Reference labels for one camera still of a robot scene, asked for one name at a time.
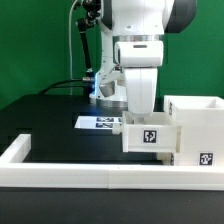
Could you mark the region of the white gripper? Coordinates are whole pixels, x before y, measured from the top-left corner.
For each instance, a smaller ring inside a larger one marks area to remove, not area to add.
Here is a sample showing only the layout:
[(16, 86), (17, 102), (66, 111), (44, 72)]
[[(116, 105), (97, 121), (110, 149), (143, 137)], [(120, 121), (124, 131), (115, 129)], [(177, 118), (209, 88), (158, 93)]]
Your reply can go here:
[(156, 68), (126, 68), (124, 70), (128, 111), (135, 117), (153, 113), (156, 87)]

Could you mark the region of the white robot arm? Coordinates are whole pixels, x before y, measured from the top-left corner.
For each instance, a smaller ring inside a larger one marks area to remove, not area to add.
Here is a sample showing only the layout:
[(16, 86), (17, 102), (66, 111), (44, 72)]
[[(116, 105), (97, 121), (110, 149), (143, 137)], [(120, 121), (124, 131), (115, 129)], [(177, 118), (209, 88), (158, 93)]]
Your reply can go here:
[(99, 0), (101, 68), (91, 98), (123, 104), (134, 117), (153, 113), (166, 33), (180, 33), (196, 15), (197, 0)]

